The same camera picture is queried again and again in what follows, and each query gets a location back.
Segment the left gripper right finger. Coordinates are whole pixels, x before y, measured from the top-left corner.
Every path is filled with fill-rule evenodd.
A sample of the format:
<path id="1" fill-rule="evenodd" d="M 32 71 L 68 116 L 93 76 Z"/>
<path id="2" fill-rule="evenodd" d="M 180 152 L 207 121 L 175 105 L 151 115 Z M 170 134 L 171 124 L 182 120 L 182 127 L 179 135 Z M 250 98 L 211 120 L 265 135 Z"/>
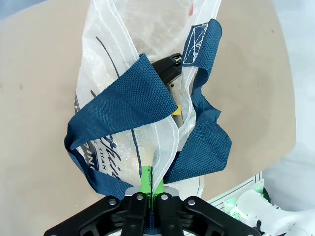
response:
<path id="1" fill-rule="evenodd" d="M 197 196 L 181 200 L 177 189 L 161 181 L 154 193 L 156 226 L 162 236 L 258 236 L 260 232 Z"/>

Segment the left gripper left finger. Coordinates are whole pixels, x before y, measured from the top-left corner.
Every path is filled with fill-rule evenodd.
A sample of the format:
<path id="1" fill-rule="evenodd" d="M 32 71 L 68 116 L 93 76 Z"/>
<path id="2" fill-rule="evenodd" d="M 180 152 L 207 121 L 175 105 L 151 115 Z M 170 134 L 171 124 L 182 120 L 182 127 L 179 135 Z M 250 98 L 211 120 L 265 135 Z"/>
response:
<path id="1" fill-rule="evenodd" d="M 152 167 L 142 168 L 141 184 L 122 200 L 106 196 L 48 229 L 45 236 L 142 236 L 152 193 Z"/>

